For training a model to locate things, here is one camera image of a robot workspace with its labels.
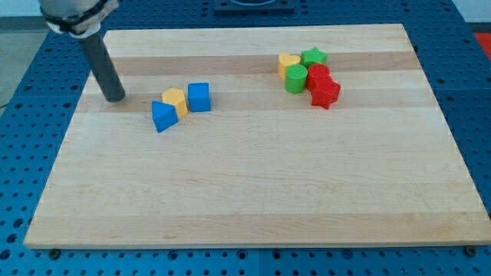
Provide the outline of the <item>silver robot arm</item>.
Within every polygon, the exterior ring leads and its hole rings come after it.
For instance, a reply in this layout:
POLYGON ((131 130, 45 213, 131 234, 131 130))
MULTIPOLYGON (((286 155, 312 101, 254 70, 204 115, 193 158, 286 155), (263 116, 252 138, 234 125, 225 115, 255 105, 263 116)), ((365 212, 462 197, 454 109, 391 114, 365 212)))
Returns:
POLYGON ((101 22, 119 7, 118 0, 38 0, 38 3, 48 27, 73 38, 98 33, 101 22))

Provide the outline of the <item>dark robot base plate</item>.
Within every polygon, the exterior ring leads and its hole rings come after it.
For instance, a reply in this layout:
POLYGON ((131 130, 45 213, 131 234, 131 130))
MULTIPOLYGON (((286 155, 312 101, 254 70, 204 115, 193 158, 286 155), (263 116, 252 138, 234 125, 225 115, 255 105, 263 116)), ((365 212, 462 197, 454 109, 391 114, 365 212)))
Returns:
POLYGON ((295 0, 212 0, 215 14, 293 12, 295 0))

